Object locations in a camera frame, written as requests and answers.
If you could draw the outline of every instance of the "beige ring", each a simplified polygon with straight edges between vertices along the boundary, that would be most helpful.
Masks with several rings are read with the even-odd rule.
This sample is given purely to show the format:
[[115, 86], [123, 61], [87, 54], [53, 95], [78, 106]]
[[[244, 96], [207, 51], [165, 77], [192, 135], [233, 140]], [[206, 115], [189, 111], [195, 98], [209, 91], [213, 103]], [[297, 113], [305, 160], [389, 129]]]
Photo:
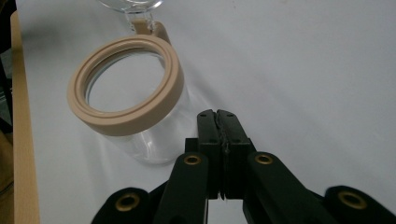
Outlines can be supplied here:
[[[117, 112], [90, 107], [85, 93], [94, 75], [109, 62], [137, 51], [163, 57], [164, 75], [158, 88], [143, 102]], [[111, 136], [140, 133], [163, 119], [175, 106], [183, 90], [184, 77], [175, 50], [152, 35], [133, 35], [107, 44], [88, 57], [72, 76], [67, 101], [74, 114], [95, 131]]]

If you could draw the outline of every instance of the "table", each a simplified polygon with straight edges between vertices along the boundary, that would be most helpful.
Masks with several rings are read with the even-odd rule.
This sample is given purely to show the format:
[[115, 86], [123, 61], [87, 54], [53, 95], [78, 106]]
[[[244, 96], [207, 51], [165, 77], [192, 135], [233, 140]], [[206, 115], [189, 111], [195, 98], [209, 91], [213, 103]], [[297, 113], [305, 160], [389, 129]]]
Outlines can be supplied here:
[[[40, 222], [91, 222], [113, 192], [165, 181], [172, 164], [136, 161], [66, 102], [80, 63], [131, 34], [123, 15], [93, 0], [17, 4]], [[197, 111], [234, 112], [256, 148], [276, 154], [308, 189], [350, 186], [396, 213], [395, 8], [385, 0], [174, 0], [153, 15], [203, 99]], [[241, 202], [210, 202], [209, 223], [226, 222], [246, 223]]]

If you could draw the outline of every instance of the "beige object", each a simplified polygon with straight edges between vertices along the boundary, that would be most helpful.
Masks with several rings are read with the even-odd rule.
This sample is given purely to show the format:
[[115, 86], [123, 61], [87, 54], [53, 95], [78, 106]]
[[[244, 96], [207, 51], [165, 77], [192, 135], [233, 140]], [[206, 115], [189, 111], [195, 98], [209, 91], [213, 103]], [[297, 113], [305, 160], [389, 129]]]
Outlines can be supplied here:
[[11, 16], [14, 107], [14, 223], [38, 224], [35, 153], [18, 13]]
[[[156, 30], [151, 33], [144, 24], [143, 21], [134, 23], [136, 31], [143, 35], [122, 38], [101, 47], [82, 63], [70, 80], [67, 93], [70, 108], [99, 133], [124, 136], [145, 131], [173, 109], [182, 93], [183, 72], [175, 50], [167, 42], [169, 39], [163, 26], [156, 22]], [[154, 52], [163, 57], [165, 71], [158, 88], [146, 100], [129, 109], [103, 112], [89, 106], [86, 91], [98, 71], [109, 62], [138, 51]]]

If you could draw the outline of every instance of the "white tabletop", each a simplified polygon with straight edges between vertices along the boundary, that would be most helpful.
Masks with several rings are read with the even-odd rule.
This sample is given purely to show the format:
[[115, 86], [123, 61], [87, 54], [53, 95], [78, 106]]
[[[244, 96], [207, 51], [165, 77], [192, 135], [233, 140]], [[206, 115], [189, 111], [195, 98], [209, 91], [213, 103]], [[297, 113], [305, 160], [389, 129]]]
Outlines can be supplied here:
[[[172, 164], [137, 162], [66, 101], [80, 63], [131, 34], [124, 16], [94, 0], [17, 2], [41, 223], [90, 223], [115, 191], [167, 180]], [[308, 189], [350, 186], [396, 213], [395, 9], [388, 0], [173, 0], [153, 16], [204, 99], [197, 112], [234, 112], [256, 148]], [[208, 221], [246, 223], [242, 203], [210, 202]]]

